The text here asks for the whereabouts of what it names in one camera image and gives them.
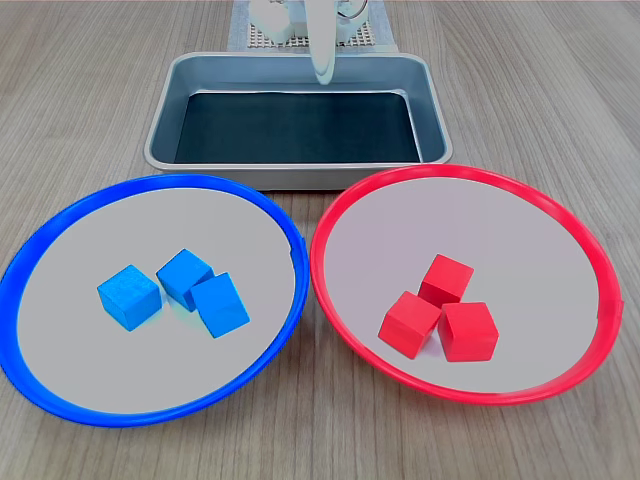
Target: wooden table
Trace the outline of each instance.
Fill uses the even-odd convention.
[[[0,478],[640,478],[640,4],[389,2],[430,64],[452,162],[572,210],[617,269],[616,347],[583,385],[514,408],[461,406],[374,371],[313,295],[261,375],[189,418],[93,429],[0,377]],[[152,174],[142,157],[168,65],[226,47],[231,4],[0,2],[0,262],[75,200]],[[333,195],[276,194],[309,240]]]

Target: wire rack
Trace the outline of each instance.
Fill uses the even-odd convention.
[[[279,48],[279,47],[308,47],[308,37],[293,37],[284,44],[277,44],[258,30],[255,25],[249,24],[248,35],[248,47],[249,48]],[[337,42],[338,47],[372,47],[376,44],[376,38],[373,34],[371,24],[367,21],[362,27],[358,29],[356,34],[346,42]]]

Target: stainless steel tray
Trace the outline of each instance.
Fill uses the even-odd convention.
[[[342,190],[377,171],[416,163],[175,163],[189,98],[204,92],[381,93],[401,95],[420,162],[444,163],[450,139],[425,62],[398,53],[338,54],[327,86],[307,54],[190,53],[171,64],[144,147],[146,161],[168,172],[210,173],[258,190]],[[345,135],[350,126],[344,125]],[[250,141],[251,131],[246,132]],[[283,132],[283,142],[287,141]]]

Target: blue rim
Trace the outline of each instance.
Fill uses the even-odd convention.
[[[204,188],[230,193],[264,210],[282,228],[291,245],[295,294],[289,315],[269,348],[247,370],[224,387],[193,402],[143,414],[103,413],[78,407],[47,390],[29,371],[18,345],[18,312],[31,273],[46,250],[71,225],[110,203],[139,193],[169,188]],[[66,420],[98,427],[140,427],[175,420],[206,408],[251,381],[285,346],[293,334],[307,300],[310,283],[305,241],[289,216],[263,194],[231,180],[209,175],[172,174],[137,178],[100,190],[62,210],[40,227],[22,246],[0,282],[0,365],[9,381],[43,410]]]

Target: wooden block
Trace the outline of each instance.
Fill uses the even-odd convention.
[[[228,273],[196,285],[192,294],[200,318],[214,338],[219,338],[250,321]]]
[[[133,265],[98,287],[102,306],[124,328],[132,331],[162,308],[160,288]]]
[[[189,250],[184,249],[162,267],[156,276],[167,295],[193,312],[196,306],[191,289],[213,278],[213,269]]]
[[[491,360],[500,336],[484,303],[443,305],[438,334],[449,362]]]
[[[414,359],[436,328],[440,309],[404,292],[387,312],[378,337]]]
[[[473,268],[456,262],[444,255],[436,255],[429,271],[422,280],[418,296],[435,307],[445,303],[456,303],[473,275]]]

